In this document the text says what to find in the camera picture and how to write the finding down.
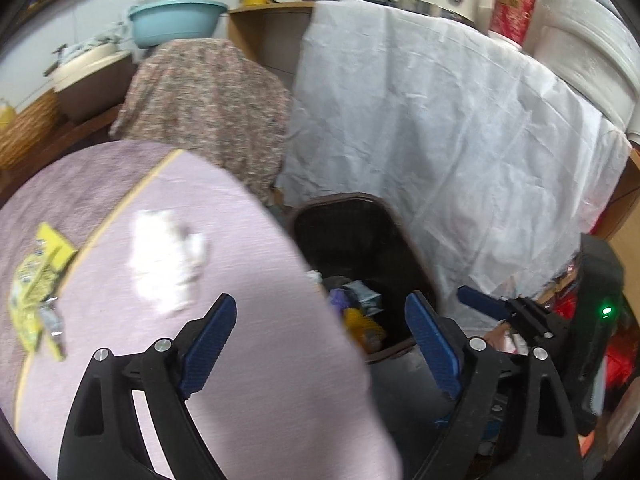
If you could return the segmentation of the white tissue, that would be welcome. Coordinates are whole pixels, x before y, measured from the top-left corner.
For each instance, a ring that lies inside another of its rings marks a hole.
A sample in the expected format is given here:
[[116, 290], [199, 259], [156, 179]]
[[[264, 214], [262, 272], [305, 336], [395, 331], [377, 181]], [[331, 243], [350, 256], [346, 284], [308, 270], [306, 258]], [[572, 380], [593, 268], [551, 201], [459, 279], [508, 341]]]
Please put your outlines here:
[[142, 209], [131, 219], [130, 236], [127, 266], [136, 296], [160, 316], [190, 307], [208, 258], [206, 235], [172, 210]]

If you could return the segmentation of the purple plastic bag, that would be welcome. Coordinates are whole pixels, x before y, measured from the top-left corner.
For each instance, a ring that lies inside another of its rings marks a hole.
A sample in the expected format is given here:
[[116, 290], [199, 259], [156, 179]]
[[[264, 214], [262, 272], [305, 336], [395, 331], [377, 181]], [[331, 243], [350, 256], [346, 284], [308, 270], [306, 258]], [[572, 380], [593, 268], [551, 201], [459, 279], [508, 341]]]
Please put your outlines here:
[[335, 310], [336, 314], [341, 318], [343, 312], [354, 305], [352, 300], [352, 292], [348, 288], [339, 287], [329, 291], [329, 304]]

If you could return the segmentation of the dark trash bin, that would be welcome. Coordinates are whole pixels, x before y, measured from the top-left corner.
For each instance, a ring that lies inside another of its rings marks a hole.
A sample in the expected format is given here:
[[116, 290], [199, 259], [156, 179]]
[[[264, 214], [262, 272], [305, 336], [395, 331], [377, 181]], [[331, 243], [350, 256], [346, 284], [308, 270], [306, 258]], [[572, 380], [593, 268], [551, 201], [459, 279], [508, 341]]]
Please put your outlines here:
[[370, 364], [410, 350], [414, 339], [405, 319], [405, 302], [420, 292], [433, 308], [438, 292], [416, 244], [398, 214], [384, 200], [366, 193], [315, 198], [288, 216], [288, 234], [327, 289], [339, 281], [360, 282], [380, 295], [372, 321], [384, 330]]

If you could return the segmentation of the white sheet cover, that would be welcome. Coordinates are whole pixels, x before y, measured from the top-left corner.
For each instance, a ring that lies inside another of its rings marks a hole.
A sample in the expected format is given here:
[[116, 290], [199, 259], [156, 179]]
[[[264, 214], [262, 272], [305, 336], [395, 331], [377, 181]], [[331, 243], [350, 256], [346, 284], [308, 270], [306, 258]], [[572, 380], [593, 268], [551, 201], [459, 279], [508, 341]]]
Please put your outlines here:
[[458, 288], [540, 292], [596, 224], [630, 151], [551, 70], [469, 26], [323, 1], [303, 36], [277, 185], [290, 206], [382, 198], [439, 309], [478, 333], [494, 323]]

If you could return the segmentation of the yellow green snack wrapper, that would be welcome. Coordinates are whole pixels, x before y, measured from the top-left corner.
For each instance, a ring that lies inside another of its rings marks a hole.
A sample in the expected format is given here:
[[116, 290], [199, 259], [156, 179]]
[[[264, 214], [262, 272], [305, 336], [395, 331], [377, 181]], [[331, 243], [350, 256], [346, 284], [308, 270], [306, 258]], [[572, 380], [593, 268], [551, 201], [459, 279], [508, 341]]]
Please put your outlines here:
[[64, 322], [56, 310], [58, 288], [77, 254], [49, 223], [38, 226], [34, 244], [14, 272], [8, 311], [17, 340], [27, 353], [43, 342], [57, 361], [65, 359]]

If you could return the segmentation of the purple table mat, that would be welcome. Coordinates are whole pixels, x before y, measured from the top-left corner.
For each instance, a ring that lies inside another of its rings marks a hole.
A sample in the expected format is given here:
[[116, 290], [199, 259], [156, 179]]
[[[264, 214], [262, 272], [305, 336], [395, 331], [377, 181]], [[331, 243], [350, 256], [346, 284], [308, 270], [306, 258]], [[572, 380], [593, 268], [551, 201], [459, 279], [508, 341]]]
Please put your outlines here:
[[174, 149], [150, 141], [112, 141], [69, 154], [23, 184], [1, 205], [1, 364], [22, 362], [8, 312], [17, 266], [34, 249], [37, 228], [47, 222], [75, 246], [148, 172]]

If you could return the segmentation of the red canister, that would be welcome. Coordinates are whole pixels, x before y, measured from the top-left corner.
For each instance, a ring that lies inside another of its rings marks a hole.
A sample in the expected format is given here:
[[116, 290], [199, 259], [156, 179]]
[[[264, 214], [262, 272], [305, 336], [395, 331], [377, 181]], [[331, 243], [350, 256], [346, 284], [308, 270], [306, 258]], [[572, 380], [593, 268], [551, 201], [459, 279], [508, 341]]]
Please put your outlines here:
[[488, 36], [521, 51], [537, 0], [494, 0]]

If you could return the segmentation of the woven basket sink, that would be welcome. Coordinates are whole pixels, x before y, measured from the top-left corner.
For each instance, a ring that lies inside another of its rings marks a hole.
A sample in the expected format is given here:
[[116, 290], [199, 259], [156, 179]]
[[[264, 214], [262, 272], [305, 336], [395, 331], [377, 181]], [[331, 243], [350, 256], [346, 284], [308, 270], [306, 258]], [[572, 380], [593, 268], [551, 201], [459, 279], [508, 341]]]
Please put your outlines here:
[[19, 165], [28, 152], [46, 140], [62, 121], [63, 114], [55, 92], [44, 92], [1, 131], [1, 170]]

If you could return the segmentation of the yellow soap bottle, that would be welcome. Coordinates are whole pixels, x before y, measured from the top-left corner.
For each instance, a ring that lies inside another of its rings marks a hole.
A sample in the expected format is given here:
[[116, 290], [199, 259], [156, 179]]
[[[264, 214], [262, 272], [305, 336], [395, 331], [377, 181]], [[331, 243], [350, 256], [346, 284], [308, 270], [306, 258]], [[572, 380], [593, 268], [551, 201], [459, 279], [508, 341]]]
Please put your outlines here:
[[5, 99], [0, 100], [0, 131], [4, 131], [12, 124], [16, 116], [14, 108], [6, 102]]

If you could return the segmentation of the wooden cabinet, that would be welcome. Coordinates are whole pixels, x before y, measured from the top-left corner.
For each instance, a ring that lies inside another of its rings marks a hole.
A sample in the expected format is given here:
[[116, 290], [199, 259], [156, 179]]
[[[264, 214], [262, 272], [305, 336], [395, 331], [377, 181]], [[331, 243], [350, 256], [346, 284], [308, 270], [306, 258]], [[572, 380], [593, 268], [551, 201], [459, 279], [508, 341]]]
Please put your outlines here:
[[311, 1], [242, 6], [229, 12], [227, 35], [247, 58], [292, 90], [312, 12]]

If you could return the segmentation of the brown beige lidded pot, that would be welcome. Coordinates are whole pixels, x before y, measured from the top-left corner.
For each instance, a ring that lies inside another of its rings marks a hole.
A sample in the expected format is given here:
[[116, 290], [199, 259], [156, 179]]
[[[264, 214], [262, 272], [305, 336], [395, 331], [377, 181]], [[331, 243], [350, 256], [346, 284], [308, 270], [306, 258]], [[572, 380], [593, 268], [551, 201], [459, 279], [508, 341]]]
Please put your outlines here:
[[136, 70], [130, 50], [101, 44], [58, 64], [50, 78], [60, 110], [80, 124], [121, 103]]

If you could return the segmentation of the light blue plastic basin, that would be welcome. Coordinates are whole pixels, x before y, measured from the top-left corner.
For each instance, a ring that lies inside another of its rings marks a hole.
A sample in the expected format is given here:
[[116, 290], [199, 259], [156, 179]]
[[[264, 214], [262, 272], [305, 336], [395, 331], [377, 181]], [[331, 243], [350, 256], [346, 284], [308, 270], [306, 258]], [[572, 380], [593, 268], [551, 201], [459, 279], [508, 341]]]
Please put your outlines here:
[[158, 0], [132, 6], [128, 18], [136, 46], [149, 49], [175, 39], [209, 38], [227, 12], [228, 6], [213, 0]]

